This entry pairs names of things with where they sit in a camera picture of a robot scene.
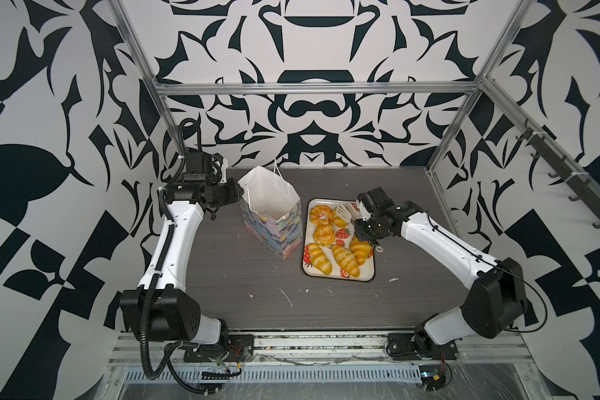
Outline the ring-shaped bread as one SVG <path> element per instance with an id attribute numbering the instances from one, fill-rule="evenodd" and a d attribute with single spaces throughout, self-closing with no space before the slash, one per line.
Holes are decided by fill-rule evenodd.
<path id="1" fill-rule="evenodd" d="M 333 210 L 327 205 L 319 204 L 309 211 L 309 220 L 316 227 L 332 225 Z"/>

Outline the small croissant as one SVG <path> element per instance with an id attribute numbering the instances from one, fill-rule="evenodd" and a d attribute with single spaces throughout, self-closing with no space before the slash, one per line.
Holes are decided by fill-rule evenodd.
<path id="1" fill-rule="evenodd" d="M 340 216 L 335 215 L 333 218 L 333 223 L 338 228 L 346 228 L 349 225 L 349 220 L 342 219 Z"/>

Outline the small circuit board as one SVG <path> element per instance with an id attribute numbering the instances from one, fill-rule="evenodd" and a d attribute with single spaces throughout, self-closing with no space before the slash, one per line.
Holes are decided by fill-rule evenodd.
<path id="1" fill-rule="evenodd" d="M 449 367 L 420 365 L 419 387 L 428 393 L 436 393 L 448 386 L 453 380 L 453 372 Z"/>

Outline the round bread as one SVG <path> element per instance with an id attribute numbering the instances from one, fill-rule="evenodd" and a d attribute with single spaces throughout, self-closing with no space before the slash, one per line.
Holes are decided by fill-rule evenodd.
<path id="1" fill-rule="evenodd" d="M 336 231 L 332 224 L 319 225 L 313 233 L 314 242 L 321 247 L 329 247 L 336 240 Z"/>

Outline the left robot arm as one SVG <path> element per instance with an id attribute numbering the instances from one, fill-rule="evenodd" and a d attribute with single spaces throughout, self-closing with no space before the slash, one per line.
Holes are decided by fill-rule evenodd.
<path id="1" fill-rule="evenodd" d="M 186 293 L 188 262 L 205 216 L 236 203 L 243 190 L 221 155 L 196 152 L 181 158 L 178 176 L 158 190 L 163 228 L 155 255 L 137 288 L 120 298 L 123 319 L 140 343 L 190 341 L 215 345 L 223 324 L 202 314 Z"/>

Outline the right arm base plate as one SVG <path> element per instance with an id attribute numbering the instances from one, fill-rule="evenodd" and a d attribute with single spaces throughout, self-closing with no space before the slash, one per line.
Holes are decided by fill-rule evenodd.
<path id="1" fill-rule="evenodd" d="M 397 361 L 456 360 L 455 342 L 437 345 L 425 333 L 390 333 L 385 351 Z"/>

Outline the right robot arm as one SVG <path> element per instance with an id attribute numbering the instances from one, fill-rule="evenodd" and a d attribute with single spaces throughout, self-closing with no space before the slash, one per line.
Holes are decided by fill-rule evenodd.
<path id="1" fill-rule="evenodd" d="M 413 353 L 431 358 L 458 339 L 496 338 L 528 309 L 521 266 L 471 247 L 436 223 L 411 201 L 395 203 L 382 188 L 358 195 L 356 203 L 337 207 L 353 223 L 356 239 L 374 247 L 382 238 L 400 237 L 432 256 L 468 290 L 463 304 L 418 325 L 411 338 Z"/>

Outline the white floral paper bag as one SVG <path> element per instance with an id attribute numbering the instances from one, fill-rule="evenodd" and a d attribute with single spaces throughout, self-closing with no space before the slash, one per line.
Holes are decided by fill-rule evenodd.
<path id="1" fill-rule="evenodd" d="M 283 259 L 303 242 L 301 199 L 280 169 L 256 166 L 238 181 L 246 229 Z"/>

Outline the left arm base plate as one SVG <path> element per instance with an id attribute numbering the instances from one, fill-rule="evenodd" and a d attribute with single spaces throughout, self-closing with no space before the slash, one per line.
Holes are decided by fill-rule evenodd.
<path id="1" fill-rule="evenodd" d="M 246 361 L 253 354 L 255 337 L 251 334 L 230 333 L 215 345 L 201 345 L 195 350 L 186 350 L 183 356 L 185 363 Z"/>

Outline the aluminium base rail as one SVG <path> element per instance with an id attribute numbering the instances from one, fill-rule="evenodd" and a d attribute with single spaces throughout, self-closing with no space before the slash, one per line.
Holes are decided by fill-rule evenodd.
<path id="1" fill-rule="evenodd" d="M 234 331 L 255 337 L 253 354 L 246 361 L 291 364 L 336 362 L 389 362 L 385 347 L 390 333 L 412 330 Z M 522 337 L 504 333 L 495 339 L 471 336 L 455 340 L 457 359 L 447 363 L 532 363 Z"/>

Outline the white strawberry tray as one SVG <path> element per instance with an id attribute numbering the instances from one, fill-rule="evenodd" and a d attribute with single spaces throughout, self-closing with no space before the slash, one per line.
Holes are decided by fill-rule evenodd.
<path id="1" fill-rule="evenodd" d="M 315 243 L 313 240 L 313 233 L 314 233 L 314 230 L 316 229 L 316 226 L 314 226 L 309 220 L 309 211 L 313 207 L 315 207 L 319 204 L 324 204 L 324 205 L 329 206 L 333 210 L 333 217 L 334 217 L 336 215 L 336 206 L 346 206 L 346 202 L 353 202 L 353 201 L 315 198 L 308 204 L 308 222 L 307 222 L 307 229 L 306 229 L 306 234 L 305 234 L 305 242 L 304 242 L 304 246 L 303 246 L 303 271 L 306 273 L 306 275 L 313 277 L 313 278 L 333 278 L 333 279 L 343 279 L 343 280 L 350 280 L 350 281 L 366 283 L 366 282 L 371 281 L 375 276 L 374 250 L 370 254 L 370 257 L 366 261 L 366 263 L 362 266 L 359 266 L 360 276 L 358 278 L 348 276 L 347 273 L 344 270 L 342 270 L 340 268 L 340 266 L 338 266 L 338 264 L 336 263 L 336 261 L 333 257 L 333 253 L 332 253 L 333 245 L 340 245 L 340 246 L 344 246 L 345 248 L 349 249 L 349 244 L 352 240 L 352 236 L 355 236 L 354 226 L 353 226 L 354 221 L 352 223 L 350 223 L 348 226 L 346 226 L 346 228 L 338 228 L 333 223 L 333 226 L 336 231 L 335 242 L 328 248 L 320 246 L 321 250 L 323 250 L 323 252 L 327 256 L 327 258 L 329 259 L 329 261 L 333 267 L 333 271 L 331 272 L 330 275 L 324 275 L 323 273 L 318 271 L 313 265 L 311 265 L 309 256 L 308 256 L 308 245 L 310 243 Z"/>

